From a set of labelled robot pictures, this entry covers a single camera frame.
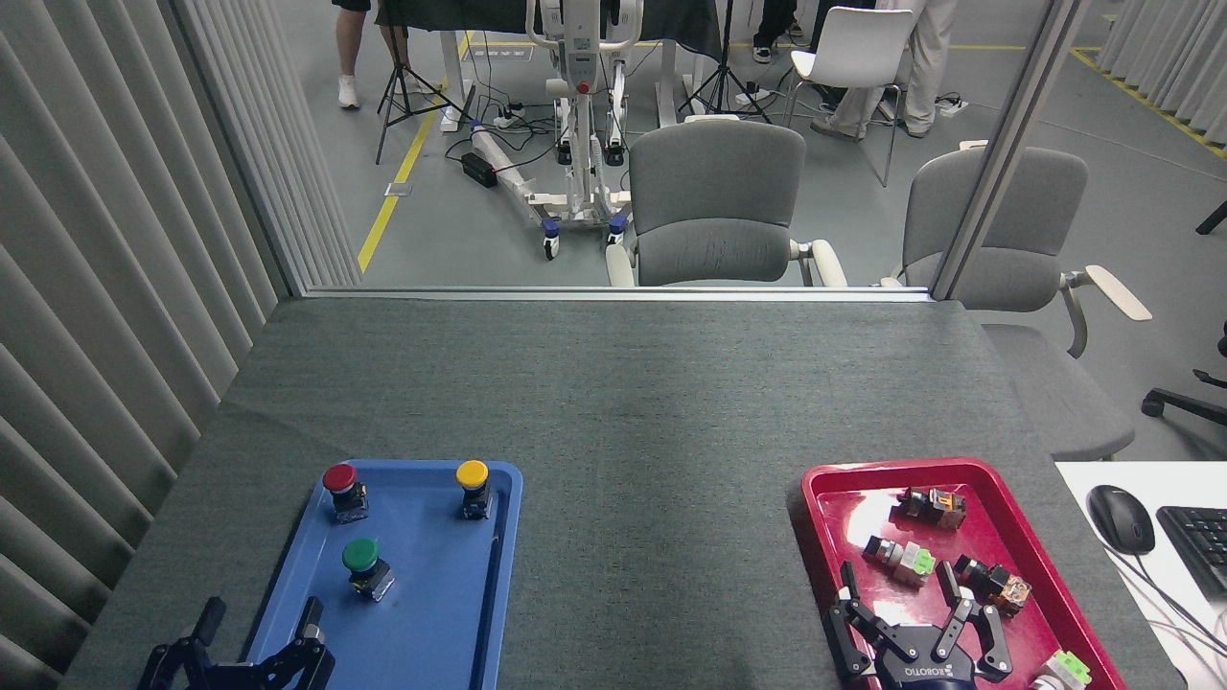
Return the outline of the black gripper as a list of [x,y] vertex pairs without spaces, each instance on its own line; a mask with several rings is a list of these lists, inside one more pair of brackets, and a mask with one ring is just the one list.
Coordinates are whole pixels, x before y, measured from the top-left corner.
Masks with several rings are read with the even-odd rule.
[[137,689],[171,689],[187,674],[188,689],[325,689],[335,657],[325,645],[319,622],[323,603],[308,597],[294,629],[294,638],[260,664],[212,664],[209,646],[226,615],[222,598],[210,597],[190,634],[150,651]]
[[[825,611],[825,634],[840,681],[872,676],[875,672],[883,689],[974,689],[978,678],[996,684],[1009,676],[1014,663],[999,609],[977,603],[974,593],[960,584],[948,561],[939,561],[934,576],[950,607],[942,629],[891,626],[860,598],[853,564],[840,564],[843,588]],[[957,643],[968,624],[982,646],[977,661]],[[875,661],[853,643],[853,629],[872,646]]]

